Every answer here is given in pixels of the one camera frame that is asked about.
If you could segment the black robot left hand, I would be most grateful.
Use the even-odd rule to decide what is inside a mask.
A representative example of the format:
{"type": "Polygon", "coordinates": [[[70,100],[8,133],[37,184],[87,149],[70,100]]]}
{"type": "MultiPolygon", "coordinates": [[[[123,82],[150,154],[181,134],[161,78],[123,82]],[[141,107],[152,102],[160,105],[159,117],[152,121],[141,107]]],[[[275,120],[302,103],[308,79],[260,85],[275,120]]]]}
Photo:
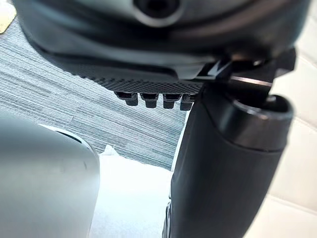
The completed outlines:
{"type": "Polygon", "coordinates": [[[29,44],[63,71],[188,111],[162,235],[241,238],[294,116],[270,94],[295,67],[309,0],[15,0],[29,44]]]}

